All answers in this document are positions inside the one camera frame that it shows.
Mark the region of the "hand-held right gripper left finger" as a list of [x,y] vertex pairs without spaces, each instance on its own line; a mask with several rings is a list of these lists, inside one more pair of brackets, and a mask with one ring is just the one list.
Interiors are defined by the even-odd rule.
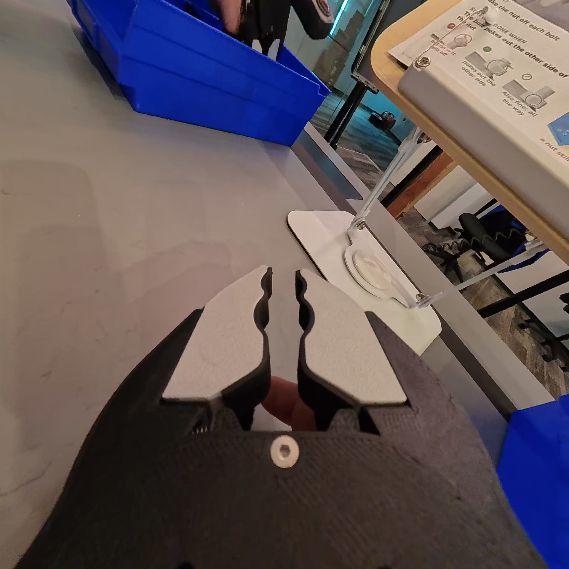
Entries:
[[273,269],[261,265],[233,282],[203,308],[162,394],[166,403],[230,409],[251,429],[266,398],[271,363],[266,326]]

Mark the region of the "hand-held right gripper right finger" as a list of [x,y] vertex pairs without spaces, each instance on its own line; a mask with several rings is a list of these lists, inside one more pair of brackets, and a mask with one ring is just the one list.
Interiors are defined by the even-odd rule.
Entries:
[[344,291],[308,269],[295,274],[302,336],[298,391],[314,412],[318,431],[339,411],[365,424],[369,408],[407,405],[399,379],[363,308]]

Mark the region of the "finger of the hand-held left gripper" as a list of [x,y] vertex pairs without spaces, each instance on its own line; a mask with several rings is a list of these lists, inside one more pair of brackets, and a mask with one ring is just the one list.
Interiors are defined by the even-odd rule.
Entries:
[[283,39],[274,36],[263,36],[252,40],[252,48],[272,60],[278,60],[283,48]]

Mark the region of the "blue plastic bin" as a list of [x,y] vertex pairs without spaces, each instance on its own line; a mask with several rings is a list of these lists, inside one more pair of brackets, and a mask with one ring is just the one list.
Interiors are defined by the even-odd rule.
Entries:
[[568,395],[511,415],[497,473],[546,565],[568,568]]
[[331,90],[288,49],[222,30],[208,1],[68,1],[133,110],[291,146]]

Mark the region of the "person's left hand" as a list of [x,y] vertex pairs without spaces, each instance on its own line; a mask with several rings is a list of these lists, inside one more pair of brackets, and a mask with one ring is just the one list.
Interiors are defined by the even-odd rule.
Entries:
[[241,21],[242,1],[218,1],[221,20],[225,29],[232,35],[238,33]]

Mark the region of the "person's right hand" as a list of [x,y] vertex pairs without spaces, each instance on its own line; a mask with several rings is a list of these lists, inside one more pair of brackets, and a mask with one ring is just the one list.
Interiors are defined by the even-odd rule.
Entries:
[[272,376],[263,408],[293,431],[316,431],[315,413],[303,402],[298,386],[281,377]]

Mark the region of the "black tilted stand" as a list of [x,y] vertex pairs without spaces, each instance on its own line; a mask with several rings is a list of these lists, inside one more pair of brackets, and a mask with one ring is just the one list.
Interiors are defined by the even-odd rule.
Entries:
[[334,150],[337,149],[338,141],[365,94],[368,91],[371,91],[373,94],[378,93],[378,88],[376,87],[374,80],[369,79],[365,74],[362,74],[360,67],[362,67],[362,64],[365,62],[366,55],[373,47],[374,39],[376,39],[376,36],[380,33],[380,26],[385,18],[386,12],[389,10],[390,4],[391,1],[380,2],[378,10],[373,17],[364,40],[356,53],[356,57],[351,68],[351,78],[355,81],[355,85],[347,96],[346,101],[342,104],[336,118],[333,120],[324,137]]

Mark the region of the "black office chair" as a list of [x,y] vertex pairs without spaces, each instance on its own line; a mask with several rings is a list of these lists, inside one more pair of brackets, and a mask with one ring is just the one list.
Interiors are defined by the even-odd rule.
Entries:
[[464,282],[459,258],[468,252],[485,253],[494,265],[512,258],[510,253],[496,244],[495,238],[490,236],[479,217],[463,213],[459,216],[459,225],[455,230],[459,236],[455,240],[440,245],[427,243],[422,246],[423,252],[442,260],[440,267],[445,275],[452,271],[460,283]]

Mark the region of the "printed instruction sheet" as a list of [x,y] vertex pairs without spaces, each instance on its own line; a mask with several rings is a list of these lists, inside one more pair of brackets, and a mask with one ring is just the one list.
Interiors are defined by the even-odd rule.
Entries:
[[389,50],[408,97],[451,126],[502,135],[568,168],[568,1],[461,1]]

